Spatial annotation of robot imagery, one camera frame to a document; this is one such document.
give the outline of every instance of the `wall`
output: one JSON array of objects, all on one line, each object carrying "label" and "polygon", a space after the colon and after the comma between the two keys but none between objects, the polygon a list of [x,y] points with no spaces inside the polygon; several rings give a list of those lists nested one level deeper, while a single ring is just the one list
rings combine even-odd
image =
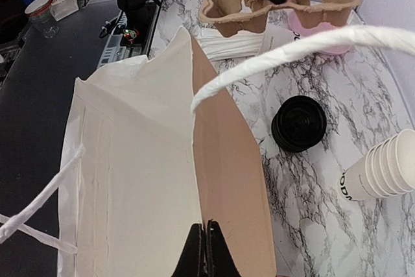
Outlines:
[{"label": "wall", "polygon": [[[359,14],[370,25],[400,27],[415,31],[414,0],[364,0]],[[392,74],[415,120],[415,58],[396,51],[384,51]]]}]

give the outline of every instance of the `black lid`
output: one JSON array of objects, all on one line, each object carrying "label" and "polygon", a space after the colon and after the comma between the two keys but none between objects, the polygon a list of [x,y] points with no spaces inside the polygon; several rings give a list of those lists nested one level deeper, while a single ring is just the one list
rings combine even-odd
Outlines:
[{"label": "black lid", "polygon": [[271,124],[275,142],[287,152],[303,152],[324,136],[327,119],[312,98],[298,95],[286,100]]}]

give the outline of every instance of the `white paper cup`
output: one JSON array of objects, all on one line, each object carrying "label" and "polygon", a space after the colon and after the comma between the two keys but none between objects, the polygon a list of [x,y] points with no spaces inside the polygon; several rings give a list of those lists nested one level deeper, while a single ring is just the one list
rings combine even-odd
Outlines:
[{"label": "white paper cup", "polygon": [[386,140],[374,150],[373,156],[372,156],[372,169],[373,169],[373,177],[374,177],[374,180],[377,186],[379,186],[381,190],[384,191],[387,195],[393,196],[393,195],[397,195],[397,191],[395,191],[395,189],[392,188],[392,186],[388,183],[388,179],[386,178],[386,173],[388,172],[386,171],[383,172],[382,167],[381,167],[381,161],[382,161],[382,158],[384,158],[382,151],[388,142],[389,141]]},{"label": "white paper cup", "polygon": [[377,168],[375,167],[375,154],[379,152],[379,149],[381,148],[383,143],[380,143],[376,145],[373,149],[370,150],[368,153],[368,165],[366,167],[366,174],[368,177],[369,184],[373,188],[373,192],[379,194],[381,197],[389,197],[395,194],[388,193],[386,190],[384,190],[379,182],[379,177],[381,176],[381,173],[377,173]]},{"label": "white paper cup", "polygon": [[415,189],[415,130],[404,129],[387,150],[388,165],[397,184],[405,191]]},{"label": "white paper cup", "polygon": [[363,156],[358,162],[347,169],[340,178],[340,192],[347,200],[368,200],[383,198],[370,184],[366,168],[368,167],[368,156]]},{"label": "white paper cup", "polygon": [[395,139],[396,137],[397,137],[397,134],[392,136],[390,139],[386,140],[385,144],[382,145],[382,147],[380,149],[381,172],[382,172],[382,175],[384,176],[384,178],[386,179],[386,182],[388,183],[390,188],[392,188],[394,190],[395,193],[405,194],[408,191],[406,191],[401,186],[399,186],[396,178],[390,172],[389,165],[388,165],[388,153],[387,153],[387,151],[388,151],[388,148],[390,146],[390,142],[393,139]]}]

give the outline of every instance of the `pink plate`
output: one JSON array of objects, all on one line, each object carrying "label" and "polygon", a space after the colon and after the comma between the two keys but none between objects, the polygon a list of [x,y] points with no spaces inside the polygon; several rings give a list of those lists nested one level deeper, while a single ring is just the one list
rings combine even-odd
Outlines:
[{"label": "pink plate", "polygon": [[[318,32],[324,32],[326,30],[333,30],[333,29],[338,28],[336,26],[332,26],[332,24],[328,22],[321,22],[320,24],[318,24],[318,26],[313,27],[312,29],[305,29],[304,27],[302,27],[300,20],[297,18],[295,11],[292,11],[289,14],[288,24],[290,26],[290,29],[293,32],[297,32],[298,34],[304,37],[317,34]],[[330,55],[340,55],[340,54],[348,52],[350,48],[351,46],[349,45],[339,45],[337,47],[327,48],[321,51],[321,53],[330,54]]]}]

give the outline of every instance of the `white marble surface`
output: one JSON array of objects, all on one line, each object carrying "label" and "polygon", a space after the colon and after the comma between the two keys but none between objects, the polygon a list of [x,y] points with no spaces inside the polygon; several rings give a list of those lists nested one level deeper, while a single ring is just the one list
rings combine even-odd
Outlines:
[{"label": "white marble surface", "polygon": [[[196,34],[202,0],[165,0],[152,46],[157,55],[179,25]],[[287,27],[287,12],[270,21]],[[360,23],[352,16],[351,23]],[[215,62],[218,72],[243,59]],[[397,86],[373,49],[342,56],[312,54],[229,87],[263,156],[278,274],[303,276],[415,276],[415,196],[348,202],[342,172],[376,143],[412,128]],[[327,133],[301,154],[281,151],[270,124],[294,95],[317,100]]]}]

